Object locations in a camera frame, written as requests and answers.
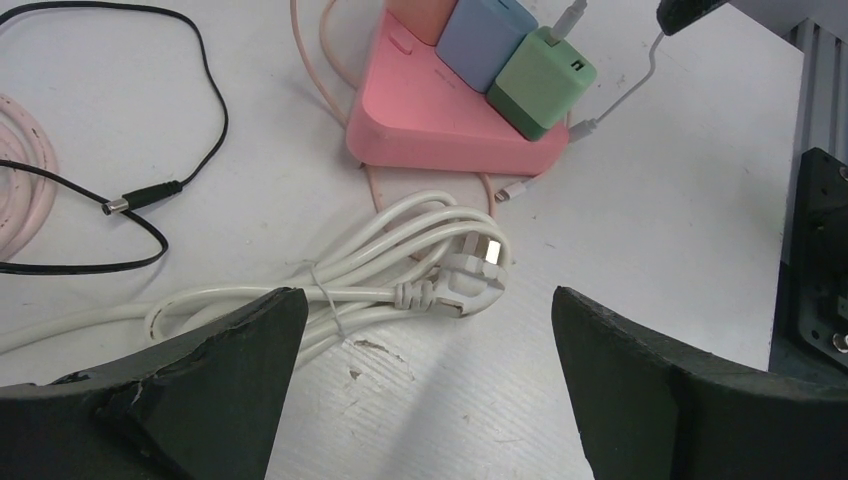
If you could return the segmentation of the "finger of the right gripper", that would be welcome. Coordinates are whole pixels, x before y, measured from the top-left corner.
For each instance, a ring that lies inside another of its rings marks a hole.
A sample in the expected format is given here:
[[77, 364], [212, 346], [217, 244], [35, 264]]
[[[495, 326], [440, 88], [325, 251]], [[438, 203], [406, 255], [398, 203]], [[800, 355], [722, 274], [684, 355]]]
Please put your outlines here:
[[656, 18], [666, 36], [672, 36], [728, 3], [728, 0], [661, 0]]

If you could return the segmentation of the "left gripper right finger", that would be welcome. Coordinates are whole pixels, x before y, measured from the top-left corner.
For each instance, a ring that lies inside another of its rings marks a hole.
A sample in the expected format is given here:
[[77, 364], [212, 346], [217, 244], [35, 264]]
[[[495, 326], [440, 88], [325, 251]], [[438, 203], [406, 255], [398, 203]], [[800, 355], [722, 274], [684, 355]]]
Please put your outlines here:
[[847, 390], [757, 370], [556, 289], [552, 328], [597, 479], [843, 479]]

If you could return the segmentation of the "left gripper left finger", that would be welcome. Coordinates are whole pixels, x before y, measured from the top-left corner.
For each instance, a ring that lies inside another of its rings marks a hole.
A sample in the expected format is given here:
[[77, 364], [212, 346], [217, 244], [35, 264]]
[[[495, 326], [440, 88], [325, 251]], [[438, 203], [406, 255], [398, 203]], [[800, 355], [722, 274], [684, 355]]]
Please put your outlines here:
[[1, 391], [5, 479], [261, 479], [308, 316], [277, 289], [191, 332]]

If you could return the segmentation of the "green charger plug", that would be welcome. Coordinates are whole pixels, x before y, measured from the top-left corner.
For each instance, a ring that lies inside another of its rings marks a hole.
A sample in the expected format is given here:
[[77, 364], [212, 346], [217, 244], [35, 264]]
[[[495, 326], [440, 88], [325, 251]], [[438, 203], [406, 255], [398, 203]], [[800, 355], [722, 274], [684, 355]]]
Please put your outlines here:
[[520, 43], [486, 92], [488, 104], [528, 141], [538, 141], [597, 78], [596, 67], [567, 40], [539, 27]]

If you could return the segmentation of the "blue charger plug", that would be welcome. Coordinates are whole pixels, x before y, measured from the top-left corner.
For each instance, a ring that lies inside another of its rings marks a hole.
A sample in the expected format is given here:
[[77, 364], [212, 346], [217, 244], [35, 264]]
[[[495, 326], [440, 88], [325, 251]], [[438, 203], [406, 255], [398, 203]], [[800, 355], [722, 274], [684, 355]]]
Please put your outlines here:
[[537, 27], [533, 14], [516, 0], [459, 0], [436, 55], [470, 88], [485, 93]]

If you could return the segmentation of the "pink charger plug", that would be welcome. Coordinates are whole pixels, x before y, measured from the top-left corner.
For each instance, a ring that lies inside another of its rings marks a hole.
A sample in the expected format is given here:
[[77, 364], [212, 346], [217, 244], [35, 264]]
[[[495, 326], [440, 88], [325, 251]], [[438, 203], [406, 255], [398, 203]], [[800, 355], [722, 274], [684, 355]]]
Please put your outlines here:
[[435, 46], [457, 0], [387, 0], [386, 9], [418, 40]]

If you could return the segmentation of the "pink triangular power strip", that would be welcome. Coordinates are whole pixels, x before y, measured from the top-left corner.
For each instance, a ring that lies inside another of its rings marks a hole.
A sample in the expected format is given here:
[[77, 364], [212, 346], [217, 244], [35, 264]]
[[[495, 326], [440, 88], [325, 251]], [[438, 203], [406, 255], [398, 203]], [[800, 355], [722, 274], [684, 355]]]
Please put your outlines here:
[[346, 127], [369, 166], [535, 176], [563, 154], [569, 133], [521, 136], [436, 55], [383, 10]]

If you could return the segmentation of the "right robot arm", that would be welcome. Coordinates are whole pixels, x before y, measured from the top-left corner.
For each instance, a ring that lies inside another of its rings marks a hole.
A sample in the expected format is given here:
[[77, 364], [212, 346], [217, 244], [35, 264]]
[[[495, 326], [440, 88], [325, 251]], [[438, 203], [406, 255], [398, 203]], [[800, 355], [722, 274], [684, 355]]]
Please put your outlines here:
[[769, 369], [847, 382], [847, 39], [812, 19], [789, 31], [804, 54], [793, 180]]

